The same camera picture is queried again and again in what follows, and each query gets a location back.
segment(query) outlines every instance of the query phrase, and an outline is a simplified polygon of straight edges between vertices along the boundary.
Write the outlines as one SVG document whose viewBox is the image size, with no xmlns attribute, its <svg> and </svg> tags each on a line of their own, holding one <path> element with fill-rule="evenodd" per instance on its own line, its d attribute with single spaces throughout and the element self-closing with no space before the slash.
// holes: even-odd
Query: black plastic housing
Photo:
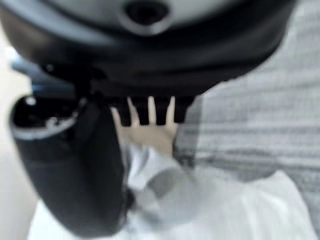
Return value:
<svg viewBox="0 0 320 240">
<path fill-rule="evenodd" d="M 196 96 L 267 59 L 295 2 L 247 0 L 206 22 L 153 37 L 97 28 L 38 0 L 0 0 L 0 18 L 22 57 L 42 66 L 98 69 L 105 81 L 95 88 L 107 97 Z"/>
</svg>

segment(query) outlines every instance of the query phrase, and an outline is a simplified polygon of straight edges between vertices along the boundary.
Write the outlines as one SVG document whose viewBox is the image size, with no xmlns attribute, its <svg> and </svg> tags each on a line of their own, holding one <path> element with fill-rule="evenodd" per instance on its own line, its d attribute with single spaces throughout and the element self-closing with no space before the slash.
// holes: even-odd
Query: gray fabric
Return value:
<svg viewBox="0 0 320 240">
<path fill-rule="evenodd" d="M 245 182 L 284 170 L 320 236 L 319 0 L 299 3 L 270 60 L 197 99 L 179 128 L 175 157 Z"/>
</svg>

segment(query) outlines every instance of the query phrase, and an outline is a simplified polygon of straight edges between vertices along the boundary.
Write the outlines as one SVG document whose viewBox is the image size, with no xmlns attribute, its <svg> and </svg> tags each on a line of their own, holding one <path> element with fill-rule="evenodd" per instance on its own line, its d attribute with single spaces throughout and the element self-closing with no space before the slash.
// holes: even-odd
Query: black handle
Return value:
<svg viewBox="0 0 320 240">
<path fill-rule="evenodd" d="M 35 189 L 55 217 L 78 236 L 110 236 L 125 222 L 128 194 L 112 114 L 93 103 L 81 112 L 74 108 L 66 100 L 28 104 L 22 98 L 10 117 L 11 132 Z"/>
</svg>

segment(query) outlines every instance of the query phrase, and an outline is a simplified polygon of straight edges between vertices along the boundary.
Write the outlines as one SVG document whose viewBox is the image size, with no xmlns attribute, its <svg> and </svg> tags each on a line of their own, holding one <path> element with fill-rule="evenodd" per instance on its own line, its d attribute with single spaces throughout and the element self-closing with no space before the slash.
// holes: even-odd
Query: striped carpet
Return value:
<svg viewBox="0 0 320 240">
<path fill-rule="evenodd" d="M 175 157 L 251 181 L 284 170 L 320 236 L 320 1 L 300 1 L 279 51 L 254 72 L 199 97 Z"/>
</svg>

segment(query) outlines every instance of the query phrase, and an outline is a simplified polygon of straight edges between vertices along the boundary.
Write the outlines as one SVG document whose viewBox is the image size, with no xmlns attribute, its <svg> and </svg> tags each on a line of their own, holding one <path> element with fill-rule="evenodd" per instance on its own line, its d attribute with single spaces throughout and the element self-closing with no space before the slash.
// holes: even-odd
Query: beige wall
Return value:
<svg viewBox="0 0 320 240">
<path fill-rule="evenodd" d="M 29 81 L 10 70 L 0 29 L 0 239 L 25 240 L 37 197 L 16 155 L 7 127 L 14 101 L 30 92 Z"/>
</svg>

